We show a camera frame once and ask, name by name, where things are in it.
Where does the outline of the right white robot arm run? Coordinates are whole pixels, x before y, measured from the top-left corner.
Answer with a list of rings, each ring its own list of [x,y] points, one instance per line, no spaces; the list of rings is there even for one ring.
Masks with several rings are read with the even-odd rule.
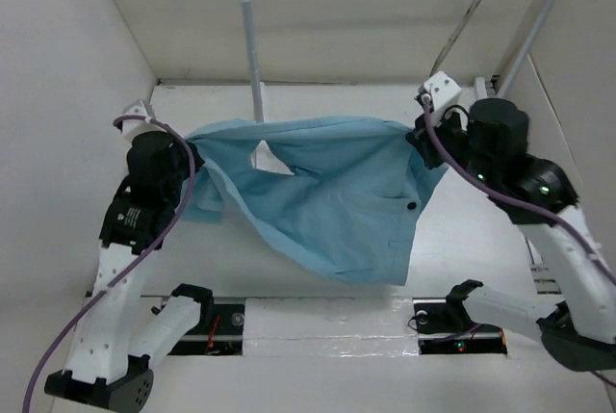
[[[424,165],[448,165],[486,194],[534,246],[562,295],[556,304],[542,304],[468,279],[445,298],[442,315],[454,334],[498,326],[540,343],[570,371],[602,376],[614,370],[615,275],[564,170],[528,152],[528,115],[497,97],[469,109],[439,104],[427,92],[416,99],[423,115],[406,139]]]

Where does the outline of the grey clothes hanger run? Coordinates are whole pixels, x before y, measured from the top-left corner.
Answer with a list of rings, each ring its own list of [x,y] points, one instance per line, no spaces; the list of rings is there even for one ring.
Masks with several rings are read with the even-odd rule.
[[[435,75],[439,71],[439,69],[442,66],[443,62],[445,61],[445,59],[449,55],[449,52],[451,51],[451,49],[453,48],[455,43],[457,43],[458,39],[460,38],[460,36],[464,32],[466,26],[468,25],[469,21],[472,19],[475,11],[477,10],[477,8],[481,4],[481,2],[482,2],[482,0],[472,0],[471,4],[469,5],[467,10],[465,11],[464,15],[459,20],[459,22],[457,23],[456,27],[454,28],[454,30],[450,34],[447,42],[444,44],[444,46],[440,50],[439,54],[437,55],[433,65],[432,65],[432,67],[431,67],[431,69],[429,71],[429,77],[432,77],[433,75]]]

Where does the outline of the light blue trousers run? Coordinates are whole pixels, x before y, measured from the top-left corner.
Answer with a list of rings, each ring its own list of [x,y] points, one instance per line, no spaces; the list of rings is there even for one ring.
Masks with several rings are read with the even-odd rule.
[[[183,216],[230,217],[329,279],[401,286],[418,220],[444,175],[426,167],[407,134],[364,116],[205,126],[188,136],[202,166]]]

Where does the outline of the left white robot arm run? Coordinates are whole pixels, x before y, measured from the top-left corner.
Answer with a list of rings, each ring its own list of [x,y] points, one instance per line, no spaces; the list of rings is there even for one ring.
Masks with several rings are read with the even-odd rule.
[[[181,283],[144,329],[135,327],[145,279],[187,207],[202,164],[196,147],[171,131],[133,138],[128,174],[99,234],[92,297],[72,323],[79,341],[66,365],[47,377],[46,394],[113,412],[139,412],[155,368],[185,334],[212,326],[212,291]]]

